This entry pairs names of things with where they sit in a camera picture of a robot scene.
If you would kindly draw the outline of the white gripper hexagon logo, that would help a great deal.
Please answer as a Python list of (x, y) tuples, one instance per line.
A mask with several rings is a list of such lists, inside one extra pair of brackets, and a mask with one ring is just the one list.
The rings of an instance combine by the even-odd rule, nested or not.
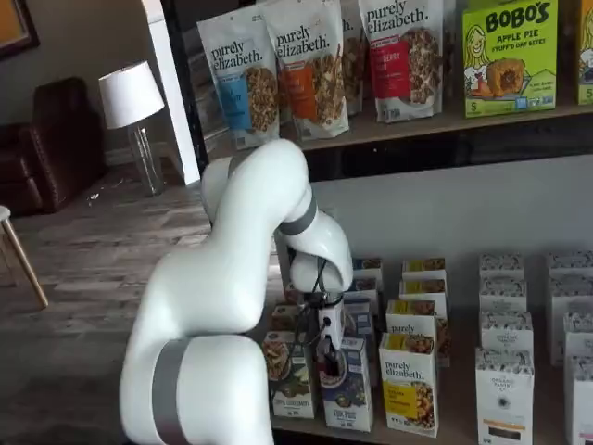
[(339, 300), (325, 304), (318, 309), (320, 340), (318, 344), (318, 368), (326, 372), (329, 365), (330, 375), (340, 374), (339, 354), (335, 347), (341, 347), (344, 337), (344, 301)]

